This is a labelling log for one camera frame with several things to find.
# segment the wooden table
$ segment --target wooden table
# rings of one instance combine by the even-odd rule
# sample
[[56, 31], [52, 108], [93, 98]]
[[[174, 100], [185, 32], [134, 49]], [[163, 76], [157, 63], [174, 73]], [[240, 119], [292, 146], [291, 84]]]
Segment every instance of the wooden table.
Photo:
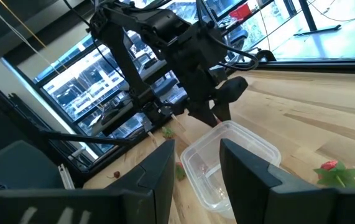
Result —
[[[237, 102], [231, 104], [233, 121], [250, 129], [282, 155], [281, 167], [315, 184], [313, 169], [331, 159], [355, 167], [355, 75], [247, 72], [249, 83]], [[187, 116], [178, 116], [191, 141], [210, 130]], [[169, 125], [176, 128], [172, 121]], [[154, 133], [161, 144], [162, 133]], [[150, 138], [120, 157], [85, 184], [100, 189], [114, 181], [113, 172], [125, 174], [154, 150]], [[169, 223], [235, 223], [207, 212], [187, 179], [175, 183]]]

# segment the clear plastic container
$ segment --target clear plastic container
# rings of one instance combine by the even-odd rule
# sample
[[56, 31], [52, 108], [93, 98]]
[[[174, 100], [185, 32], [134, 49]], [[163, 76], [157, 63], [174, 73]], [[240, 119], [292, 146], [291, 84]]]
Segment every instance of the clear plastic container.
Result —
[[220, 140], [228, 138], [269, 163], [279, 166], [278, 149], [233, 121], [218, 124], [182, 153], [181, 160], [196, 196], [207, 210], [234, 218], [221, 174]]

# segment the green stem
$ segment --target green stem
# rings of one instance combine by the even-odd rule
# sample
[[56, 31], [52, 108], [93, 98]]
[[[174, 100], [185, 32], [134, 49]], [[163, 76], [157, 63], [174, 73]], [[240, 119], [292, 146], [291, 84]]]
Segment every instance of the green stem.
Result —
[[337, 180], [339, 181], [339, 183], [343, 186], [346, 187], [345, 184], [343, 183], [343, 181], [341, 181], [340, 177], [337, 175], [336, 176]]

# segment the plastic food container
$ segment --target plastic food container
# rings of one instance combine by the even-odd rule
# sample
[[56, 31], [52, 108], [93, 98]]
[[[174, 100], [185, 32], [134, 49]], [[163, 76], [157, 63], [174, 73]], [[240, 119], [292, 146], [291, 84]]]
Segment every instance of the plastic food container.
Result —
[[275, 146], [233, 121], [218, 124], [184, 150], [182, 164], [202, 206], [233, 219], [219, 159], [222, 138], [234, 141], [277, 167], [281, 163], [281, 154]]

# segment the floor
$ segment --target floor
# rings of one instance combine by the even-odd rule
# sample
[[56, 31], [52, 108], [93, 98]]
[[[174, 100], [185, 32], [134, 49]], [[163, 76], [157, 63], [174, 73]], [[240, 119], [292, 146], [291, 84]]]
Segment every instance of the floor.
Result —
[[[231, 104], [233, 121], [273, 144], [282, 155], [281, 167], [316, 184], [313, 169], [328, 160], [355, 167], [355, 75], [265, 72], [237, 73], [246, 78], [248, 89]], [[178, 116], [190, 142], [210, 130], [187, 116]], [[178, 130], [175, 121], [169, 124]], [[154, 133], [159, 145], [162, 133]], [[155, 149], [151, 138], [87, 181], [84, 188], [101, 189], [113, 183], [113, 173], [126, 174]], [[235, 223], [205, 210], [189, 181], [176, 181], [170, 209], [170, 224]]]
[[[332, 1], [316, 0], [313, 5], [321, 12], [325, 12]], [[271, 49], [277, 59], [355, 58], [355, 21], [332, 21], [322, 16], [312, 6], [310, 9], [318, 28], [338, 24], [342, 27], [337, 31], [294, 37], [293, 34], [308, 30], [307, 22], [301, 12], [270, 35]], [[355, 18], [355, 0], [335, 0], [325, 14], [337, 20]], [[258, 47], [268, 49], [267, 39], [264, 39]]]

